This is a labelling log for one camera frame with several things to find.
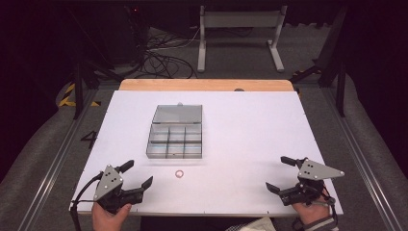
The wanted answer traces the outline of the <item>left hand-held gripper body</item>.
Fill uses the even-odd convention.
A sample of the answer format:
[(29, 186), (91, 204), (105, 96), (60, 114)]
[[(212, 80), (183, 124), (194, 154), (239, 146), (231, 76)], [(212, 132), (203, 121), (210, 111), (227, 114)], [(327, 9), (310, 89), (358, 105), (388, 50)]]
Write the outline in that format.
[(107, 165), (93, 196), (93, 200), (111, 214), (116, 214), (125, 204), (135, 205), (143, 200), (142, 188), (122, 189), (124, 180), (120, 174), (115, 171), (115, 167)]

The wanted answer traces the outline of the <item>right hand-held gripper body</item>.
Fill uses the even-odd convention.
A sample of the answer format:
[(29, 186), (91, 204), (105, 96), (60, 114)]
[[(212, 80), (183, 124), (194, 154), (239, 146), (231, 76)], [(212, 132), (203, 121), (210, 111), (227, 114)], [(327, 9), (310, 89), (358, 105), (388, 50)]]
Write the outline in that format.
[(292, 188), (280, 191), (278, 196), (283, 204), (285, 206), (295, 203), (310, 205), (323, 196), (328, 205), (334, 205), (336, 200), (323, 192), (325, 190), (324, 180), (343, 177), (344, 172), (308, 158), (297, 160), (299, 160), (298, 183)]

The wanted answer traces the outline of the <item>person's right hand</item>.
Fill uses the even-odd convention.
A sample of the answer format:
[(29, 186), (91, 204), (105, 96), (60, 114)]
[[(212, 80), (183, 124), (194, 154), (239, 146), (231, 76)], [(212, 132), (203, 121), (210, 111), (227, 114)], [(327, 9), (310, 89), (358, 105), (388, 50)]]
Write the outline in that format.
[(292, 207), (297, 211), (300, 220), (305, 225), (326, 218), (330, 215), (330, 207), (324, 200), (323, 196), (310, 205), (295, 203)]

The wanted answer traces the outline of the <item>person's left hand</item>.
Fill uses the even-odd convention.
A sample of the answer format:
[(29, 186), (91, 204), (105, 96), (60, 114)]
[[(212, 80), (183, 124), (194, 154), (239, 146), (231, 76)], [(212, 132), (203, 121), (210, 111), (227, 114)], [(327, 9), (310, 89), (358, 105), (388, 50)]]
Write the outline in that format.
[(120, 231), (123, 222), (127, 219), (131, 204), (122, 206), (116, 214), (111, 214), (104, 210), (98, 203), (94, 203), (91, 208), (92, 228), (94, 231)]

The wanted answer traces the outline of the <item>person's light clothing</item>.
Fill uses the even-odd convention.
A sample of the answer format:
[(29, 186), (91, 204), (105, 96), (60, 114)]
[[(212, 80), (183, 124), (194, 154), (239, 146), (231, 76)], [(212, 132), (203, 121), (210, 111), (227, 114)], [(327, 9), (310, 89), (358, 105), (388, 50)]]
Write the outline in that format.
[(244, 224), (233, 225), (225, 231), (276, 231), (270, 218), (258, 218)]

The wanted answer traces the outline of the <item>clear plastic compartment box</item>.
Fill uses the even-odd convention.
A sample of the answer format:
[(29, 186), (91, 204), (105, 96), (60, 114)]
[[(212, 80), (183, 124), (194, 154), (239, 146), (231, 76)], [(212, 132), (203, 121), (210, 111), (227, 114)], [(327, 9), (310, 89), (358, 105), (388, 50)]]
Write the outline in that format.
[(149, 159), (202, 158), (202, 106), (158, 105), (146, 146)]

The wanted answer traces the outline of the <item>black tripod stand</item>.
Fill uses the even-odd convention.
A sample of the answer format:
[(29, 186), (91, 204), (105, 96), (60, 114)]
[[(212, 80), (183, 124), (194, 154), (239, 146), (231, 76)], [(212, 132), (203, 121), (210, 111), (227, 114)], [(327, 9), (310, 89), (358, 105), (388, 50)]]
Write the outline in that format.
[(113, 73), (95, 58), (103, 58), (96, 43), (92, 40), (81, 21), (70, 8), (64, 8), (66, 14), (66, 28), (64, 42), (74, 66), (75, 84), (75, 119), (78, 119), (86, 107), (84, 85), (90, 90), (97, 90), (100, 82), (95, 70), (107, 76), (110, 80), (121, 83), (124, 78)]
[(333, 81), (337, 80), (336, 109), (341, 117), (344, 117), (345, 66), (339, 60), (339, 51), (336, 49), (336, 46), (346, 12), (347, 6), (341, 7), (321, 48), (319, 57), (314, 61), (314, 65), (304, 71), (296, 71), (290, 79), (290, 82), (294, 84), (313, 73), (320, 73), (318, 83), (323, 88), (330, 87)]

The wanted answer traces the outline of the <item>aluminium floor rail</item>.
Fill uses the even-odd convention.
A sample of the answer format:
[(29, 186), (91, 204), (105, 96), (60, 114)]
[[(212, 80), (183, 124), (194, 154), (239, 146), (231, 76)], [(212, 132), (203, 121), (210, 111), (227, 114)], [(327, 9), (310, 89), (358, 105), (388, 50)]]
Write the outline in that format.
[(344, 116), (341, 116), (337, 107), (334, 94), (330, 89), (323, 88), (321, 92), (326, 99), (329, 108), (338, 121), (341, 130), (345, 136), (346, 143), (351, 149), (351, 158), (353, 159), (355, 165), (357, 166), (360, 175), (369, 191), (370, 197), (378, 210), (380, 217), (388, 231), (403, 231), (402, 225), (395, 215), (395, 211), (392, 208), (389, 200), (386, 198), (385, 192), (380, 186), (377, 178), (374, 176), (372, 168), (370, 167), (364, 153), (356, 141), (352, 131), (346, 121)]
[(48, 168), (44, 178), (41, 180), (37, 193), (32, 200), (30, 207), (27, 210), (23, 220), (21, 221), (17, 231), (32, 231), (35, 223), (38, 220), (38, 216), (58, 179), (64, 162), (68, 156), (68, 151), (70, 150), (73, 143), (74, 136), (79, 129), (85, 117), (85, 114), (88, 112), (89, 105), (94, 99), (96, 93), (97, 90), (88, 90), (85, 93), (82, 112), (79, 113), (76, 119), (73, 119), (71, 121), (68, 130), (64, 135), (64, 139), (58, 149), (58, 152), (56, 153), (56, 156), (54, 157), (54, 160), (51, 166)]

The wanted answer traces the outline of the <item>white metal stand frame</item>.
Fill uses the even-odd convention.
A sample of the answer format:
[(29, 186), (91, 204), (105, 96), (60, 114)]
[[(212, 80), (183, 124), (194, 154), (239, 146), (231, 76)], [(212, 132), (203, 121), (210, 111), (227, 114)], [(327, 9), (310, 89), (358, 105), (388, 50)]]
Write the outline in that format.
[(276, 70), (280, 73), (285, 71), (285, 67), (280, 58), (277, 44), (283, 28), (283, 23), (287, 13), (287, 6), (282, 6), (274, 11), (257, 12), (216, 12), (209, 11), (205, 6), (200, 7), (199, 24), (199, 48), (197, 59), (197, 71), (204, 72), (206, 66), (206, 37), (205, 31), (210, 28), (274, 28), (274, 36), (268, 40), (268, 49)]

